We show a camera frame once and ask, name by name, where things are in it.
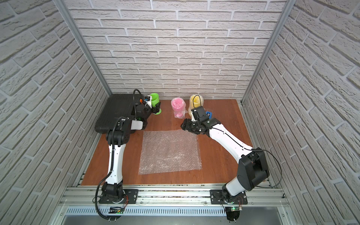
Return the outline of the green plastic wine glass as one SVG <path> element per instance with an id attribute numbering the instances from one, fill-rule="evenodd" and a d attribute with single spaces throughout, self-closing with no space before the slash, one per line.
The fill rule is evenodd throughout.
<path id="1" fill-rule="evenodd" d="M 151 96 L 151 110 L 152 110 L 152 113 L 155 114 L 155 115 L 158 115 L 161 113 L 161 102 L 160 102 L 160 99 L 159 99 L 159 95 L 157 93 L 152 93 L 150 94 Z"/>

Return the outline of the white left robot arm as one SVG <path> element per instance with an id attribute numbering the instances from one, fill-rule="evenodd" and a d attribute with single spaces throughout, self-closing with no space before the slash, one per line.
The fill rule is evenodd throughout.
<path id="1" fill-rule="evenodd" d="M 106 140 L 109 144 L 109 169 L 102 184 L 102 197 L 112 198 L 113 202 L 120 202 L 125 193 L 123 191 L 122 163 L 126 144 L 130 134 L 135 130 L 144 130 L 150 115 L 161 113 L 161 102 L 157 100 L 140 100 L 132 109 L 129 116 L 121 116 L 107 133 Z"/>

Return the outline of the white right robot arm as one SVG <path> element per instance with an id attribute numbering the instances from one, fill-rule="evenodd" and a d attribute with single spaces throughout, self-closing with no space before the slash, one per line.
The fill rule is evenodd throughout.
<path id="1" fill-rule="evenodd" d="M 215 118 L 206 121 L 185 119 L 181 129 L 193 134 L 204 134 L 218 142 L 238 163 L 237 175 L 222 187 L 223 199 L 232 198 L 243 191 L 250 191 L 270 175 L 266 155 L 261 148 L 240 141 Z"/>

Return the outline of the blue tape dispenser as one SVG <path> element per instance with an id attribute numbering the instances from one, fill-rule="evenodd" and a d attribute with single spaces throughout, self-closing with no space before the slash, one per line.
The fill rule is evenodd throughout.
<path id="1" fill-rule="evenodd" d="M 209 119 L 212 118 L 212 112 L 206 111 L 206 114 L 208 115 Z"/>

